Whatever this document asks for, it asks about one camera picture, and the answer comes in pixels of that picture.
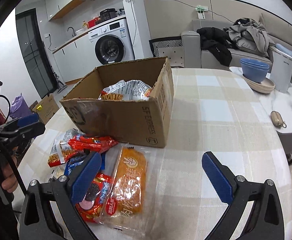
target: washing machine door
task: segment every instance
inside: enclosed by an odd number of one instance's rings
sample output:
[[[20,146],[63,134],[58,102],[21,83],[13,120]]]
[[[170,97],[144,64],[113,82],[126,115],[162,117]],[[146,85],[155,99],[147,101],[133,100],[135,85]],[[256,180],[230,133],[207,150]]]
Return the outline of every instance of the washing machine door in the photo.
[[[125,48],[117,36],[105,35],[97,40],[95,53],[100,63],[106,65],[121,62],[124,58]]]

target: pile of clothes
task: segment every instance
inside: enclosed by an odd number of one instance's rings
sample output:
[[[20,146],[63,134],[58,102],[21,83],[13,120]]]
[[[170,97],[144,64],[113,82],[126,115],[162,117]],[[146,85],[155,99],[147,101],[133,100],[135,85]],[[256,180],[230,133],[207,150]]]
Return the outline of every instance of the pile of clothes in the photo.
[[[228,49],[239,49],[262,57],[268,57],[268,47],[273,40],[262,23],[242,18],[223,30],[207,27],[197,30],[200,34],[201,49],[208,50],[224,66],[229,67],[232,60]]]

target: beige tablecloth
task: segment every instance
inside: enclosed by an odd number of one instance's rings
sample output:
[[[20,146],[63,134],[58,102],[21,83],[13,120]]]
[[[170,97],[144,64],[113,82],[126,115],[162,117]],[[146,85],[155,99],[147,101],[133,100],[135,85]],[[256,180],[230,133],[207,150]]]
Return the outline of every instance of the beige tablecloth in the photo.
[[[222,203],[201,167],[204,152],[212,151],[235,175],[264,183],[272,179],[277,187],[285,223],[285,239],[292,232],[291,178],[278,135],[262,105],[246,82],[223,70],[174,69],[174,102],[165,149],[151,151],[149,168],[158,175],[148,181],[155,191],[155,213],[149,221],[152,239],[205,239],[227,204]],[[35,139],[19,171],[26,185],[32,179],[46,182],[52,169],[47,165],[54,138],[75,127],[64,109],[46,125],[44,135]],[[106,155],[107,172],[118,149]],[[23,201],[15,194],[14,206]],[[240,236],[252,203],[232,239]],[[57,220],[61,222],[56,206]],[[131,239],[102,225],[90,227],[100,240]]]

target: red round logo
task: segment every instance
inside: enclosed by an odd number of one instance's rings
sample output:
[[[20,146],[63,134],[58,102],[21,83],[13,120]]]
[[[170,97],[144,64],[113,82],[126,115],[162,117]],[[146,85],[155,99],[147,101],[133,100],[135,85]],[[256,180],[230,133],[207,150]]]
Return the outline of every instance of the red round logo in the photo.
[[[117,200],[115,200],[114,198],[109,198],[107,200],[105,209],[108,215],[112,216],[113,214],[115,214],[117,210]]]

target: blue bowl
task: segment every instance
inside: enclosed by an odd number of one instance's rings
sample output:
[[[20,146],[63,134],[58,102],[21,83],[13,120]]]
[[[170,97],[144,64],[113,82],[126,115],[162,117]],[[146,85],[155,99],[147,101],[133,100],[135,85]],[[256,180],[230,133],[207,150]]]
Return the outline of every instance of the blue bowl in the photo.
[[[245,76],[245,78],[248,78],[249,80],[260,83],[262,82],[268,73],[268,69],[259,69],[252,67],[247,64],[241,64],[242,65],[242,72]]]
[[[246,64],[249,65],[251,67],[255,67],[255,68],[259,68],[259,69],[268,69],[269,70],[269,65],[267,63],[264,63],[262,61],[259,60],[255,60],[255,59],[250,59],[250,58],[242,58],[240,60],[241,65]]]

